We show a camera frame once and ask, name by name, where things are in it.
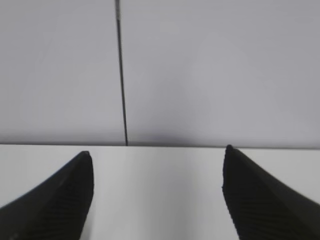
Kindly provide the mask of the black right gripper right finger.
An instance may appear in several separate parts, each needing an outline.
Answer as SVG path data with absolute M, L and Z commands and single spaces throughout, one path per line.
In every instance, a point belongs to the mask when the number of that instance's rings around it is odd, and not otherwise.
M 320 205 L 228 145 L 223 197 L 241 240 L 318 240 Z

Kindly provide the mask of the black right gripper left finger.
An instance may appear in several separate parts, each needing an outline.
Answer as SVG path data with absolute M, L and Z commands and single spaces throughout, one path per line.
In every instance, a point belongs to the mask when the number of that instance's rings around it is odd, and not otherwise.
M 0 208 L 2 240 L 78 240 L 94 196 L 94 168 L 82 151 L 41 184 Z

